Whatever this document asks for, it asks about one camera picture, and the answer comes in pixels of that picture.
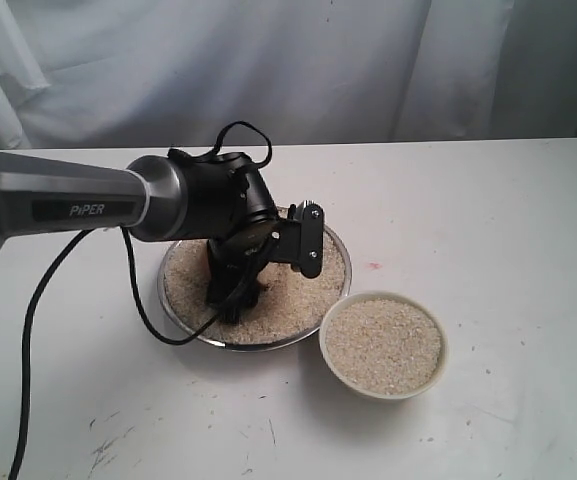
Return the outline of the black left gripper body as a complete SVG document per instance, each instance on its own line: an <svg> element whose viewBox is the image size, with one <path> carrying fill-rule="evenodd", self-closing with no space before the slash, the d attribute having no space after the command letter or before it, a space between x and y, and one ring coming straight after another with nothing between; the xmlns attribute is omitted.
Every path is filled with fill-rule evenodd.
<svg viewBox="0 0 577 480"><path fill-rule="evenodd" d="M218 322L236 325L244 310L257 305L257 277L270 262L283 227L283 222L240 222L225 236L207 241L206 304L216 310Z"/></svg>

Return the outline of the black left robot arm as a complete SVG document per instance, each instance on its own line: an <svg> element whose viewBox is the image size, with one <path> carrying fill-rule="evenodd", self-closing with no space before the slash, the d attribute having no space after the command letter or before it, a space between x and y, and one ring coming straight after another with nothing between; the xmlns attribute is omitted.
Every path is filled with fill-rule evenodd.
<svg viewBox="0 0 577 480"><path fill-rule="evenodd" d="M294 260L261 167L242 152L172 149L124 169L0 152L0 250L12 237L105 227L143 242L206 239L217 305L249 259Z"/></svg>

